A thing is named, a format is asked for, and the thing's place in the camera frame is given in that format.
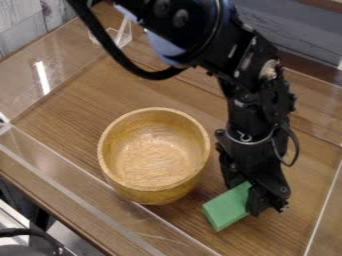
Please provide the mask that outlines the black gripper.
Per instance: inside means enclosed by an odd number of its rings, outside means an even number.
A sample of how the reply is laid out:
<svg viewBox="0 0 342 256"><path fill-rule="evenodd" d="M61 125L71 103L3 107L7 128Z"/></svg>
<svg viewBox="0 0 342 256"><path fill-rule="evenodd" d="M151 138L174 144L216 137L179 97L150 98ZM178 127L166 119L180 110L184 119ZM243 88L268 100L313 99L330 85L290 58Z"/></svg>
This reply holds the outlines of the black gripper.
<svg viewBox="0 0 342 256"><path fill-rule="evenodd" d="M250 185L247 212L254 217L270 208L282 213L288 208L291 195L282 165L291 167L299 156L295 133L282 125L258 141L252 138L243 141L227 129L218 129L215 137L226 186L232 189L244 181Z"/></svg>

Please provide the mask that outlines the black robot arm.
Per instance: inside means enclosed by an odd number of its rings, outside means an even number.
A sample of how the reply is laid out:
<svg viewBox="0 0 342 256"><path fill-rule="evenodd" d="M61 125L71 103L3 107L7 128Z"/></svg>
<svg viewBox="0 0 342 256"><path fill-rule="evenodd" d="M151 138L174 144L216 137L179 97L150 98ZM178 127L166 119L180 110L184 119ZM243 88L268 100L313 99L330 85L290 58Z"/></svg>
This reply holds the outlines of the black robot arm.
<svg viewBox="0 0 342 256"><path fill-rule="evenodd" d="M244 209L256 216L283 211L291 189L282 168L299 141L290 128L296 96L284 78L275 45L239 17L232 0L109 0L148 33L151 46L168 67L138 67L109 38L87 0L67 0L101 47L136 76L168 79L200 67L218 79L227 99L228 121L215 131L226 186L247 182Z"/></svg>

